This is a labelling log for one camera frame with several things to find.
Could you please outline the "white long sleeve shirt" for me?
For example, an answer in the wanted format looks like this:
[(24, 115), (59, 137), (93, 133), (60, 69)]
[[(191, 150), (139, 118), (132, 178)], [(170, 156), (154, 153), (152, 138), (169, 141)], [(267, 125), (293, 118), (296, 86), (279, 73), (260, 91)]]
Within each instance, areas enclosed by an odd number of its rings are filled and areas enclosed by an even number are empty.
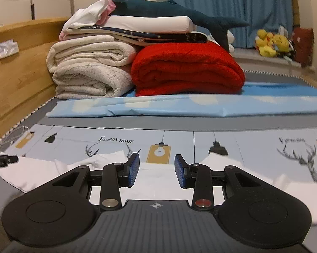
[[(96, 155), (79, 162), (65, 163), (58, 159), (40, 160), (19, 157), (18, 163), (0, 168), (0, 217), (5, 205), (23, 192), (28, 192), (55, 177), (80, 165), (87, 165), (91, 170), (100, 170), (111, 162), (125, 162), (123, 151), (111, 154)], [(270, 179), (243, 166), (237, 160), (225, 158), (218, 154), (210, 154), (202, 164), (212, 170), (223, 170), (227, 165), (238, 166), (242, 170), (276, 186), (297, 197), (310, 209), (313, 226), (308, 233), (305, 245), (317, 251), (317, 184), (313, 182), (296, 182), (286, 174)], [(172, 164), (140, 164), (140, 171), (132, 188), (121, 189), (121, 199), (169, 200), (192, 199), (192, 190), (181, 189)], [(0, 222), (0, 250), (8, 244), (8, 238)]]

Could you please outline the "wooden bed headboard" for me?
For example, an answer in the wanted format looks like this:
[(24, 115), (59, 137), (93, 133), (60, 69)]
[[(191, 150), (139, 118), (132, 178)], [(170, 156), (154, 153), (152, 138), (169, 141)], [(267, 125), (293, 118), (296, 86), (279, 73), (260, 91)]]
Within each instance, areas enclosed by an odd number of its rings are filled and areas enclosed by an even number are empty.
[(0, 43), (13, 39), (19, 52), (0, 60), (0, 138), (55, 95), (46, 66), (66, 18), (37, 19), (0, 27)]

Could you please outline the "light blue folded sheet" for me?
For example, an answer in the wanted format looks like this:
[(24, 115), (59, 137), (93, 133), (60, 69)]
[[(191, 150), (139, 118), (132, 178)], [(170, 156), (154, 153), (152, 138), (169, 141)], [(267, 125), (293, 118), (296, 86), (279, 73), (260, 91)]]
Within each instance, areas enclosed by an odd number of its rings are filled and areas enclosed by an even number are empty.
[(120, 116), (240, 117), (317, 114), (317, 89), (246, 82), (239, 94), (175, 94), (58, 101), (48, 118)]

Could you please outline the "red folded blanket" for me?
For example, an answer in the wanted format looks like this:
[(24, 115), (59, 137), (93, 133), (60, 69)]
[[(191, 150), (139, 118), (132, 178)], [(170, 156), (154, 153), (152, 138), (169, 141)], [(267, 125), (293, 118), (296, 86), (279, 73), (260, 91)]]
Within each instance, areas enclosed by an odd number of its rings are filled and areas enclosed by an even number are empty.
[(147, 46), (136, 55), (131, 77), (138, 97), (236, 94), (245, 83), (242, 68), (229, 52), (213, 42)]

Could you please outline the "cream folded blanket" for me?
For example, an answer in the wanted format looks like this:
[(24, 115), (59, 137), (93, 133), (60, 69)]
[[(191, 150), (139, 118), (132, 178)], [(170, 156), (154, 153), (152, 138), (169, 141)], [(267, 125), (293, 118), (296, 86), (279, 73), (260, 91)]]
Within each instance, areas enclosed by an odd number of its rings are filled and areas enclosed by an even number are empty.
[(58, 99), (121, 97), (132, 87), (131, 64), (139, 48), (111, 35), (63, 40), (49, 50), (46, 66)]

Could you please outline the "tissue pack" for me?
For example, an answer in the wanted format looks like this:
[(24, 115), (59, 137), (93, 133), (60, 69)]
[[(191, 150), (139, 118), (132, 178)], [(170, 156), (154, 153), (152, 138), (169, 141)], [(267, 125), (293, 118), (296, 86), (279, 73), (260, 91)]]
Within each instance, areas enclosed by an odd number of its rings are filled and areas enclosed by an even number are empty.
[(19, 53), (19, 46), (13, 39), (0, 43), (0, 60), (17, 53)]

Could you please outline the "white plush toy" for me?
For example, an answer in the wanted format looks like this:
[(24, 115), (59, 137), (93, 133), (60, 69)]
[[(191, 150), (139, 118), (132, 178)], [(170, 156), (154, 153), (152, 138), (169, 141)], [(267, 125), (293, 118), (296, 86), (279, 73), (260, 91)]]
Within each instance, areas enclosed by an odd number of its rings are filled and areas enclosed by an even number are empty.
[(228, 47), (229, 47), (229, 52), (234, 53), (235, 48), (233, 46), (233, 43), (235, 42), (235, 37), (233, 33), (230, 30), (227, 30), (227, 40), (228, 40)]

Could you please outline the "dark patterned folded cloth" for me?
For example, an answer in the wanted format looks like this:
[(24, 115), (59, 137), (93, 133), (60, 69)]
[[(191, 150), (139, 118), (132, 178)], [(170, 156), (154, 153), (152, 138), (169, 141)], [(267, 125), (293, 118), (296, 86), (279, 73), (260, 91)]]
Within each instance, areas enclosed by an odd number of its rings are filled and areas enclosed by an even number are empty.
[(81, 29), (69, 29), (65, 33), (64, 39), (74, 39), (88, 36), (110, 35), (117, 40), (127, 42), (136, 46), (146, 47), (159, 43), (207, 43), (208, 38), (201, 32), (190, 33), (173, 33), (173, 34), (158, 34), (158, 33), (143, 33), (138, 31), (118, 29), (101, 26), (88, 26)]

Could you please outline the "yellow plush toys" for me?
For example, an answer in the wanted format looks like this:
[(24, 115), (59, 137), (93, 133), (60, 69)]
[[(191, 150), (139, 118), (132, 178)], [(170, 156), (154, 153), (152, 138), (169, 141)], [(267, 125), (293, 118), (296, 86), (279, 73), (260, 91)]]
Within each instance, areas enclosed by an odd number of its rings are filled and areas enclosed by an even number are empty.
[(259, 29), (255, 37), (255, 47), (258, 53), (266, 58), (284, 58), (293, 60), (295, 49), (290, 40), (281, 34), (273, 34)]

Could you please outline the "white folded pillow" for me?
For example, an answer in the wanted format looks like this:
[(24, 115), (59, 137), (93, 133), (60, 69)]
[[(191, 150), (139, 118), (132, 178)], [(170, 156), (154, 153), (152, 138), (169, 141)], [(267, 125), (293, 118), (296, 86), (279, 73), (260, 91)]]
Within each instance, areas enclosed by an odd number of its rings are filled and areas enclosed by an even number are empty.
[(196, 30), (196, 25), (187, 16), (147, 18), (111, 15), (103, 27), (154, 34), (181, 34)]

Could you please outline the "white pink folded garment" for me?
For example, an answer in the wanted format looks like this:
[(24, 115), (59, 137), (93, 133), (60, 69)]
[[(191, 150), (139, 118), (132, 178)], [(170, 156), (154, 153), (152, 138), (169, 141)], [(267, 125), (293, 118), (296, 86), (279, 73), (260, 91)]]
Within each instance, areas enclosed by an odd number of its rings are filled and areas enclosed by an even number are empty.
[(112, 0), (99, 0), (84, 9), (78, 9), (64, 24), (59, 40), (64, 40), (69, 29), (102, 25), (116, 8)]

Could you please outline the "dark teal shark plush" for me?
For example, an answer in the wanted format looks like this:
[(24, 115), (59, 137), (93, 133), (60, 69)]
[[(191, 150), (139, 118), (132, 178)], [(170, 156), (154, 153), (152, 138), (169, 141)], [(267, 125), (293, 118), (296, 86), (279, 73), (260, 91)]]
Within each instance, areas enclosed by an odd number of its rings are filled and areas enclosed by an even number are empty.
[(214, 40), (226, 51), (229, 50), (227, 31), (249, 26), (247, 21), (234, 17), (212, 17), (197, 10), (181, 6), (174, 0), (162, 2), (147, 0), (112, 0), (116, 8), (112, 15), (132, 17), (189, 17), (194, 25), (207, 29)]

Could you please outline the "brown plush toy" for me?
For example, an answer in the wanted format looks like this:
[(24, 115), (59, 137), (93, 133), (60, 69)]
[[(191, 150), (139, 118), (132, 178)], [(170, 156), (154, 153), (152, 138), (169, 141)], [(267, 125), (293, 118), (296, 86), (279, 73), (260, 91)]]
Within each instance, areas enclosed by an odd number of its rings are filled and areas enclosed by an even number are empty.
[(294, 60), (302, 67), (311, 66), (314, 52), (314, 31), (312, 28), (296, 27), (293, 30), (293, 43), (295, 49)]

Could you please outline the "blue curtain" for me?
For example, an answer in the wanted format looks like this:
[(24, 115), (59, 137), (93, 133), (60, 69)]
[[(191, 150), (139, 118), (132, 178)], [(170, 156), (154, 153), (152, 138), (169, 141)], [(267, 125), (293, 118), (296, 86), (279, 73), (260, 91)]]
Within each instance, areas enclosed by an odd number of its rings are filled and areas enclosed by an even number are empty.
[(178, 4), (206, 15), (235, 17), (249, 23), (248, 27), (232, 29), (234, 47), (253, 48), (259, 29), (277, 32), (283, 26), (293, 32), (291, 0), (174, 0)]

